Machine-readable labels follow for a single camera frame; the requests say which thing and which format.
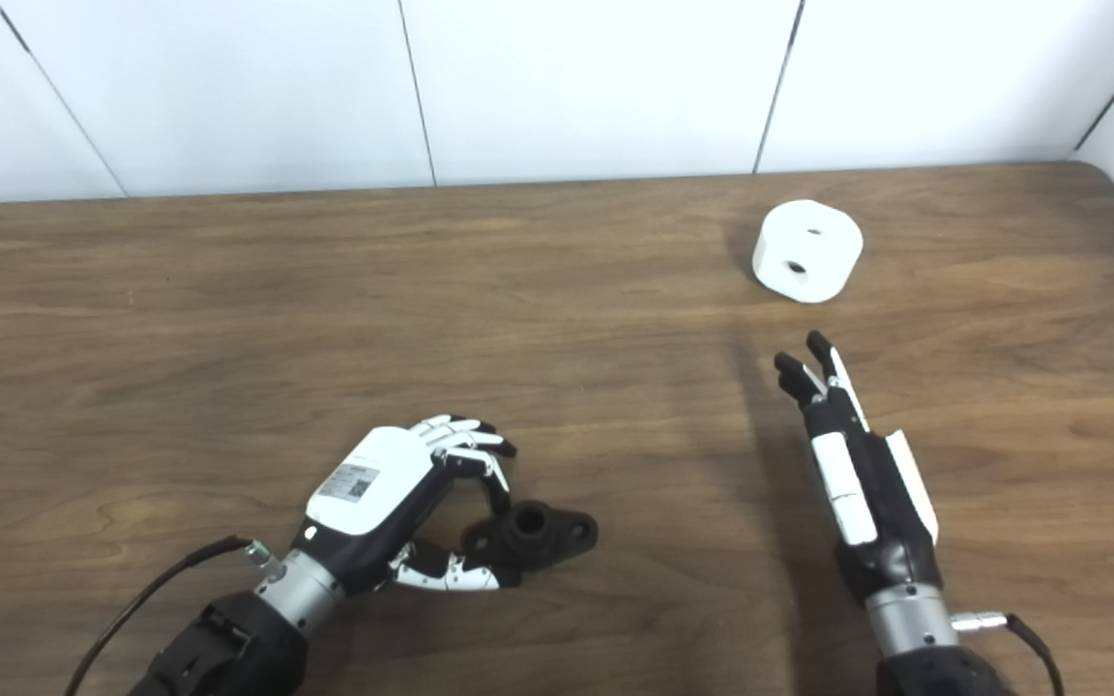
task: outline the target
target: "hole in cylinder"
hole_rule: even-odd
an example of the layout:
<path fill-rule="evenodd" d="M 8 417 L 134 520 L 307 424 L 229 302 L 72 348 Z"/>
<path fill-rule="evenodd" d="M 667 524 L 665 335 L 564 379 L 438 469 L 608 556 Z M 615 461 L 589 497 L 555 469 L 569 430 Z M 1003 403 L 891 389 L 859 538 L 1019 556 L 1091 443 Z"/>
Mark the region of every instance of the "hole in cylinder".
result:
<path fill-rule="evenodd" d="M 545 512 L 539 508 L 522 508 L 514 516 L 514 529 L 526 537 L 535 537 L 545 529 Z"/>

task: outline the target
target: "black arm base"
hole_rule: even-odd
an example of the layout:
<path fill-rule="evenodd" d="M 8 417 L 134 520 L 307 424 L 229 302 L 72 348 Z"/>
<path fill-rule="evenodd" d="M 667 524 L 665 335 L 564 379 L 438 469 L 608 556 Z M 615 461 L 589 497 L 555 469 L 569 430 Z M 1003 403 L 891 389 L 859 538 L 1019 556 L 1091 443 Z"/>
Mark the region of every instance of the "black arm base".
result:
<path fill-rule="evenodd" d="M 879 696 L 1015 696 L 991 665 L 949 645 L 888 657 L 876 668 Z"/>
<path fill-rule="evenodd" d="M 304 682 L 309 645 L 252 591 L 214 599 L 129 696 L 290 696 Z"/>

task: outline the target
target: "black plastic part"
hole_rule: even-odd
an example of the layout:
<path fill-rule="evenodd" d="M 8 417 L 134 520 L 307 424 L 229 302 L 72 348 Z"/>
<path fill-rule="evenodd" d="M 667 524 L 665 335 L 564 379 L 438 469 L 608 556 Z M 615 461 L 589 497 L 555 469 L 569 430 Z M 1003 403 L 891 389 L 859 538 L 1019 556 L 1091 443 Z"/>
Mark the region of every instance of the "black plastic part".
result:
<path fill-rule="evenodd" d="M 876 667 L 879 696 L 1015 696 L 991 665 L 959 645 L 888 657 Z"/>
<path fill-rule="evenodd" d="M 213 600 L 154 657 L 129 696 L 290 696 L 309 644 L 253 591 Z"/>
<path fill-rule="evenodd" d="M 475 523 L 463 532 L 465 568 L 539 571 L 574 559 L 596 547 L 596 520 L 584 512 L 554 510 L 544 502 L 525 501 L 499 518 Z"/>

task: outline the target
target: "black cable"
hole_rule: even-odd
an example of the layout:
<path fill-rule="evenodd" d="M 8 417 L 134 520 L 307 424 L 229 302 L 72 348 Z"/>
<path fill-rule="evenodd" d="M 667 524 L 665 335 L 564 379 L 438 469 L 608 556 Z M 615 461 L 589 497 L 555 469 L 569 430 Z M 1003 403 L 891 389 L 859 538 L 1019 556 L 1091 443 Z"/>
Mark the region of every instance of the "black cable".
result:
<path fill-rule="evenodd" d="M 1059 676 L 1059 668 L 1056 665 L 1056 657 L 1052 656 L 1052 648 L 1047 648 L 1043 638 L 1038 638 L 1038 634 L 1035 634 L 1033 628 L 1017 618 L 1016 614 L 1008 614 L 1007 618 L 1008 630 L 1029 645 L 1030 650 L 1034 650 L 1038 659 L 1043 660 L 1043 665 L 1047 668 L 1047 677 L 1052 678 L 1052 690 L 1056 693 L 1056 696 L 1065 696 L 1065 679 Z"/>
<path fill-rule="evenodd" d="M 119 616 L 114 617 L 110 621 L 110 626 L 106 626 L 106 630 L 101 631 L 97 640 L 94 640 L 92 647 L 89 648 L 88 653 L 85 653 L 84 659 L 80 664 L 76 666 L 76 673 L 71 674 L 70 682 L 67 683 L 67 690 L 62 692 L 62 696 L 76 696 L 76 690 L 79 690 L 80 683 L 85 682 L 85 674 L 88 674 L 90 666 L 92 666 L 92 660 L 97 659 L 97 656 L 101 653 L 106 644 L 114 638 L 115 634 L 119 633 L 125 623 L 131 618 L 131 614 L 136 612 L 136 609 L 140 608 L 140 605 L 145 604 L 146 599 L 149 599 L 154 591 L 158 591 L 160 586 L 169 582 L 177 574 L 185 571 L 185 569 L 192 566 L 203 563 L 205 560 L 214 558 L 214 556 L 221 556 L 223 553 L 229 553 L 229 551 L 237 551 L 238 549 L 244 549 L 248 543 L 252 543 L 252 539 L 243 539 L 240 537 L 228 537 L 221 541 L 214 541 L 208 543 L 208 546 L 199 547 L 199 549 L 192 551 L 189 555 L 185 556 L 183 560 L 174 563 L 166 572 L 159 575 L 156 580 L 149 582 L 145 586 L 145 589 L 140 590 L 140 595 L 136 595 L 136 598 L 128 602 L 127 607 L 119 611 Z"/>

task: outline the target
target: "cable connector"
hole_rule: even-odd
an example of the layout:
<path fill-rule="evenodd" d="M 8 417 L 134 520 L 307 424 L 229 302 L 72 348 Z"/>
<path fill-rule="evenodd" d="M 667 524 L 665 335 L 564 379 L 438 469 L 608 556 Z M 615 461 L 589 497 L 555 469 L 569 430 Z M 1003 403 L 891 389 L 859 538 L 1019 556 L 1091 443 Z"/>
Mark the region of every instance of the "cable connector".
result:
<path fill-rule="evenodd" d="M 266 581 L 277 582 L 282 580 L 283 575 L 286 575 L 286 566 L 282 563 L 282 560 L 277 560 L 277 556 L 274 556 L 268 547 L 256 539 L 244 547 L 244 555 L 256 568 L 261 569 L 261 572 L 265 574 Z"/>
<path fill-rule="evenodd" d="M 978 630 L 1007 628 L 1008 617 L 1004 611 L 962 611 L 948 617 L 951 629 L 957 634 L 976 634 Z"/>

